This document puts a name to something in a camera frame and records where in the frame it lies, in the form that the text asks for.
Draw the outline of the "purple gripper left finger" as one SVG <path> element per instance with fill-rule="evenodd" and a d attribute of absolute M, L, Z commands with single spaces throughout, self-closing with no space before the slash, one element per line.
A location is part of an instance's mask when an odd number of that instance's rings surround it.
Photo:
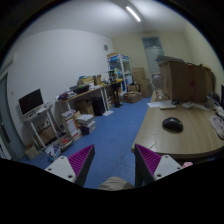
<path fill-rule="evenodd" d="M 83 187 L 94 156 L 95 147 L 90 145 L 68 157 L 58 157 L 46 171 Z"/>

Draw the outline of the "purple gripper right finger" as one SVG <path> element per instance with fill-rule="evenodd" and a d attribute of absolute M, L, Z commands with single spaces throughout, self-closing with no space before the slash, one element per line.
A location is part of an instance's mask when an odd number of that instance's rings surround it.
<path fill-rule="evenodd" d="M 159 155 L 152 150 L 135 145 L 135 187 L 140 188 L 143 183 L 150 184 L 182 169 L 169 155 Z"/>

